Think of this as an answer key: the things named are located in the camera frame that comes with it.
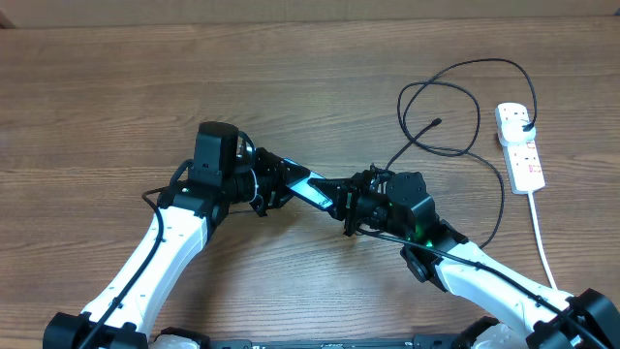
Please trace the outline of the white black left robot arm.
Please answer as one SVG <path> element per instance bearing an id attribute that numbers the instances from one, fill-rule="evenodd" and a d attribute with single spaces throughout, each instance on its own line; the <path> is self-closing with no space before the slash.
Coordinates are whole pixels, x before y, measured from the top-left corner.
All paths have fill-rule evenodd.
<path id="1" fill-rule="evenodd" d="M 108 287 L 78 315 L 57 313 L 46 326 L 45 349 L 145 348 L 180 274 L 204 249 L 229 208 L 247 203 L 259 215 L 283 206 L 311 177 L 297 163 L 263 148 L 237 127 L 200 125 L 192 158 L 168 186 L 142 198 L 153 210 L 144 238 Z"/>

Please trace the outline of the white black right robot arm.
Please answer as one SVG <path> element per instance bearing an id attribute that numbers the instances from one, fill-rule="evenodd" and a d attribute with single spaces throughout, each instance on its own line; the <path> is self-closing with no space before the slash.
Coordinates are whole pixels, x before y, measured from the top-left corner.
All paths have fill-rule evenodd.
<path id="1" fill-rule="evenodd" d="M 475 303 L 529 348 L 619 345 L 619 311 L 607 297 L 593 289 L 573 296 L 493 260 L 439 217 L 419 173 L 311 177 L 301 192 L 344 222 L 347 235 L 402 244 L 401 256 L 419 281 Z"/>

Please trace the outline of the blue Galaxy smartphone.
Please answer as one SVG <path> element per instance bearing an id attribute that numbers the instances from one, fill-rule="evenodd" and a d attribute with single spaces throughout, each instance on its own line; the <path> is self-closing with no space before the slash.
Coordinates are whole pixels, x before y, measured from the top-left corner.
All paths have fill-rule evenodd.
<path id="1" fill-rule="evenodd" d="M 322 211 L 327 211 L 333 205 L 332 199 L 309 183 L 310 179 L 324 179 L 323 176 L 310 171 L 288 158 L 283 160 L 283 165 L 287 169 L 286 186 L 298 198 Z"/>

